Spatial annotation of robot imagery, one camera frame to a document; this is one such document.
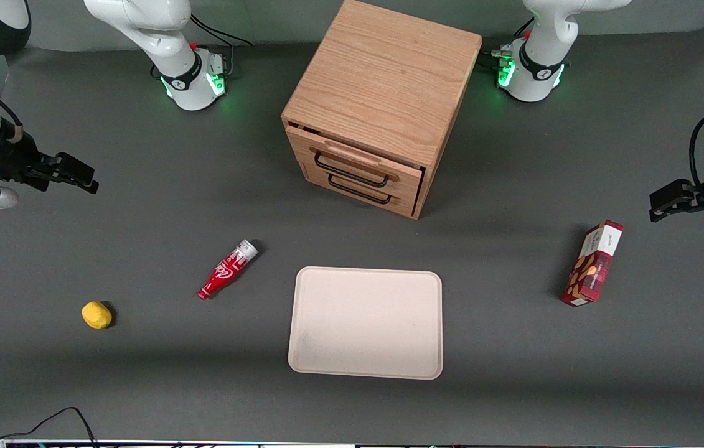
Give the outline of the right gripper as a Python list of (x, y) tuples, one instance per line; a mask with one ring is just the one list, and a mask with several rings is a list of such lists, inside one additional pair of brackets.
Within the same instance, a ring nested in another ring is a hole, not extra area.
[[(57, 172), (63, 177), (56, 177)], [(0, 138), (0, 181), (18, 182), (40, 191), (47, 190), (50, 182), (58, 182), (95, 194), (100, 184), (93, 176), (95, 170), (75, 156), (64, 152), (56, 154), (56, 158), (44, 155), (30, 136), (16, 144)], [(0, 209), (15, 207), (18, 202), (15, 190), (0, 186)]]

